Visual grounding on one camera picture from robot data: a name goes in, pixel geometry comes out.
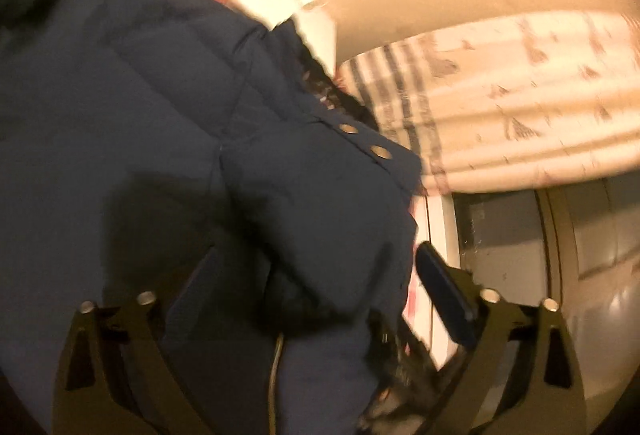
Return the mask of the navy blue puffer jacket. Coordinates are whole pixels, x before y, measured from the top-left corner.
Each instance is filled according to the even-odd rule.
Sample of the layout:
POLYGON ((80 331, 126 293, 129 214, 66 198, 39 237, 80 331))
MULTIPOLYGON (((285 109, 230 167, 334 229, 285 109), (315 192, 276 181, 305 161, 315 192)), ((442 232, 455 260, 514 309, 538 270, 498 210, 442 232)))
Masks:
POLYGON ((43 426, 74 308, 166 304, 218 434, 352 434, 404 308, 421 164, 214 0, 1 0, 1 366, 43 426))

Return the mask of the patterned cream window curtain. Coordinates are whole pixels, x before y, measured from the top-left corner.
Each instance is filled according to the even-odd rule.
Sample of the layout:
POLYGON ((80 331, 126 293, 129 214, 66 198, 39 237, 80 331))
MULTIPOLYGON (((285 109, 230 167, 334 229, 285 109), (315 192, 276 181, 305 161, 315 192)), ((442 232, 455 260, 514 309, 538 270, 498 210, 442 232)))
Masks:
POLYGON ((337 70, 429 194, 543 188, 639 165, 639 21, 548 11, 373 48, 337 70))

